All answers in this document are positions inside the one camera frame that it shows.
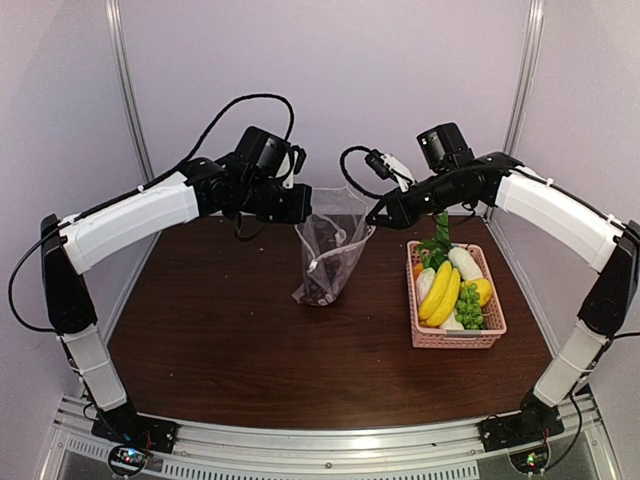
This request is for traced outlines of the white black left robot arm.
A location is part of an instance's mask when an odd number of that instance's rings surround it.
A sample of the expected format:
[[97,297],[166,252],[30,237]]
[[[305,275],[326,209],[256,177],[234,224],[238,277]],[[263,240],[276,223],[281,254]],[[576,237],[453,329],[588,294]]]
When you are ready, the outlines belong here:
[[256,126],[217,160],[193,157],[146,186],[85,212],[42,224],[41,261],[47,313],[106,429],[123,444],[144,433],[98,325],[94,269],[157,234],[217,214],[264,224],[298,224],[311,213],[311,186],[295,182],[305,150]]

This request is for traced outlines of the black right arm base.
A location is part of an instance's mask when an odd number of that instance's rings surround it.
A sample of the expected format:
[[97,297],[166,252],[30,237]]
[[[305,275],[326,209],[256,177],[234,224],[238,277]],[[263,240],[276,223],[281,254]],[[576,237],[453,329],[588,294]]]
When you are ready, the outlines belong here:
[[490,416],[477,424],[486,452],[520,447],[564,432],[558,414],[539,420],[535,414],[517,412],[503,416]]

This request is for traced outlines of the green leafy vegetable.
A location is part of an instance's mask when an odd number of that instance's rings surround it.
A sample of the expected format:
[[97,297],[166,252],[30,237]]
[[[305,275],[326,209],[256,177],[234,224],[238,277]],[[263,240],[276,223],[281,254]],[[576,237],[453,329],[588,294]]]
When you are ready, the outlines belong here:
[[435,235],[422,240],[417,247],[417,252],[424,268],[432,268],[437,271],[448,259],[448,252],[452,248],[452,243],[448,212],[444,211],[438,215],[433,215],[432,219],[436,226]]

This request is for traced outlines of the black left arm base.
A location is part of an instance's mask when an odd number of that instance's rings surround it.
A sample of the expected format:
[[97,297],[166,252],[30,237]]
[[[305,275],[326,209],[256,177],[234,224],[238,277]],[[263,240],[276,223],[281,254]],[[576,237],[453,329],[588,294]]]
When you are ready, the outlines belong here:
[[125,392],[125,402],[111,410],[100,408],[91,390],[88,398],[96,410],[91,428],[93,436],[144,451],[173,452],[178,425],[173,421],[140,415],[128,392]]

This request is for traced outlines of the dark red grape bunch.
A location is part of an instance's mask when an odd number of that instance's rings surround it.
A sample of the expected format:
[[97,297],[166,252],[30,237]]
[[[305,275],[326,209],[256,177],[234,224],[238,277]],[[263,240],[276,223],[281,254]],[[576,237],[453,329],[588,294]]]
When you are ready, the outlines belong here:
[[325,307],[333,303],[347,282],[347,260],[344,254],[332,254],[303,260],[302,284],[294,299],[302,305]]

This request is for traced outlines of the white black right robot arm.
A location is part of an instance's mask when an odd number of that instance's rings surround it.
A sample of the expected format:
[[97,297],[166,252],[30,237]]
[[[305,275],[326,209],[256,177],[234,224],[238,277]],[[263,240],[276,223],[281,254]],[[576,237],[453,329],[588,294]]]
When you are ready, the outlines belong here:
[[554,254],[535,266],[547,275],[554,293],[577,281],[585,297],[575,326],[513,419],[517,438],[533,441],[550,426],[554,408],[587,380],[622,335],[639,285],[639,226],[598,211],[507,153],[475,154],[454,123],[427,130],[417,141],[432,171],[425,180],[389,153],[366,153],[366,164],[396,184],[378,196],[369,224],[403,230],[450,206],[482,203],[548,234],[584,264],[567,267]]

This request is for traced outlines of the pink plastic basket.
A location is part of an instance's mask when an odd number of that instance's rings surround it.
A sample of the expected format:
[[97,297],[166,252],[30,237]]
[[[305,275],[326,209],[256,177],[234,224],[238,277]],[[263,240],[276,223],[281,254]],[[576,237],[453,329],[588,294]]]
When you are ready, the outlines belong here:
[[415,348],[487,349],[507,331],[482,249],[455,243],[441,266],[433,242],[407,243],[407,285]]

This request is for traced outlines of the white radish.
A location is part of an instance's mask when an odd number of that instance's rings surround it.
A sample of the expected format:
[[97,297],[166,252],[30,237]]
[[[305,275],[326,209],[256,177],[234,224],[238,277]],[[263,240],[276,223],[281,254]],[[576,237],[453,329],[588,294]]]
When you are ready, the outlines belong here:
[[483,272],[473,256],[465,248],[453,247],[447,254],[452,266],[457,268],[464,281],[483,278]]

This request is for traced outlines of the clear zip top bag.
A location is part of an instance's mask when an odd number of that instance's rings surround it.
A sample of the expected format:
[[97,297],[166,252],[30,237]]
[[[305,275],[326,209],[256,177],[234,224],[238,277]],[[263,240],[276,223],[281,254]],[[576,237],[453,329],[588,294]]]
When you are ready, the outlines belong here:
[[320,258],[344,254],[347,285],[368,240],[376,231],[366,222],[369,207],[370,203],[348,186],[316,189],[312,195],[312,214],[294,227],[301,241],[302,267],[307,255]]

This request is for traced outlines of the green grape bunch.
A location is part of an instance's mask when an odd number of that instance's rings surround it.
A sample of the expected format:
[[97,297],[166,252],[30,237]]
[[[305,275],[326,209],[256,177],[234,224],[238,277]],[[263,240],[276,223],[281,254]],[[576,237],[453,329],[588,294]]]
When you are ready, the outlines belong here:
[[455,306],[455,318],[465,330],[484,330],[486,328],[481,295],[475,285],[462,285]]

